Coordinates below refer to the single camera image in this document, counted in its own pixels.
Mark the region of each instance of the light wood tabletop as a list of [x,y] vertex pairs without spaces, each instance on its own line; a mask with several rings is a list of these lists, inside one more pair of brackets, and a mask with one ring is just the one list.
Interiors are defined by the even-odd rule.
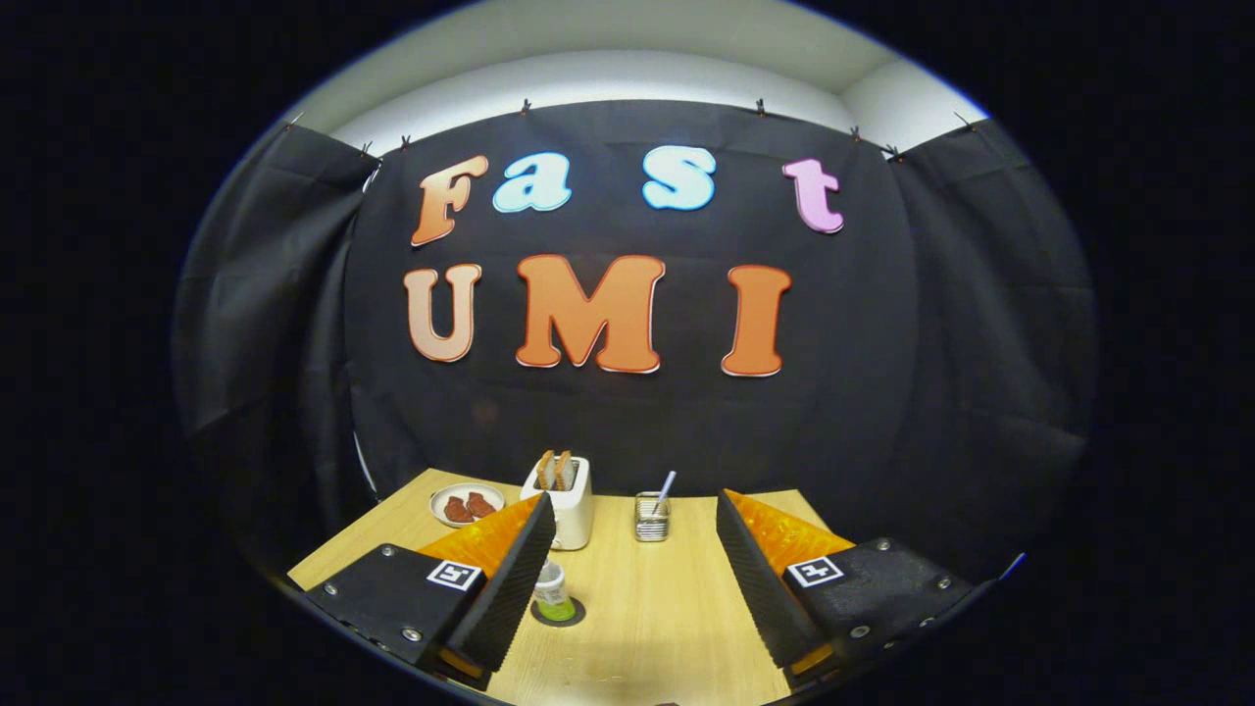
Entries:
[[[380,544],[425,547],[454,532],[432,515],[432,494],[468,482],[518,502],[517,485],[429,469],[287,576],[307,591]],[[752,497],[827,528],[796,490]],[[789,695],[719,544],[714,498],[673,498],[670,535],[659,543],[636,542],[633,498],[592,500],[589,544],[550,553],[587,616],[562,628],[523,616],[488,696],[522,706],[748,706]]]

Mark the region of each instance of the metal mesh cup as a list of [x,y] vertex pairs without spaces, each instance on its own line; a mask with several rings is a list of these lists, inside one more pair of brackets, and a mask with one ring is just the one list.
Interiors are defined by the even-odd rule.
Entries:
[[638,542],[663,542],[671,525],[671,499],[658,507],[658,492],[636,494],[635,529]]

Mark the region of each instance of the letter s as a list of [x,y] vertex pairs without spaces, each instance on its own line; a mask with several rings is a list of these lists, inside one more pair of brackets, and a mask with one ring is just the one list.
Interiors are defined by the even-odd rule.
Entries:
[[666,144],[650,149],[641,167],[654,181],[641,193],[654,208],[695,211],[714,197],[714,157],[700,147]]

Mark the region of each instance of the white plate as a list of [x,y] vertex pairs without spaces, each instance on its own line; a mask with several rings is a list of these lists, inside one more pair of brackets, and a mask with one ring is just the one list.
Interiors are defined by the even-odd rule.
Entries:
[[453,520],[444,517],[444,505],[448,504],[449,498],[459,498],[462,503],[466,503],[471,498],[471,493],[478,493],[483,495],[483,499],[488,502],[489,505],[497,509],[499,513],[506,508],[506,497],[501,494],[499,490],[483,485],[482,483],[459,483],[451,485],[448,488],[441,489],[432,495],[432,514],[435,515],[437,520],[449,525],[451,528],[464,528],[474,523],[454,523]]

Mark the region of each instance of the toaster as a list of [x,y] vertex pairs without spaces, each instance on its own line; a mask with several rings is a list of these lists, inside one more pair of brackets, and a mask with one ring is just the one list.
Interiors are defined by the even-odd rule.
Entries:
[[[546,451],[532,473],[527,475],[520,500],[548,492],[553,505],[553,520],[557,532],[553,535],[553,549],[580,549],[589,543],[592,534],[592,465],[587,459],[565,453],[555,456]],[[543,488],[542,479],[551,485]]]

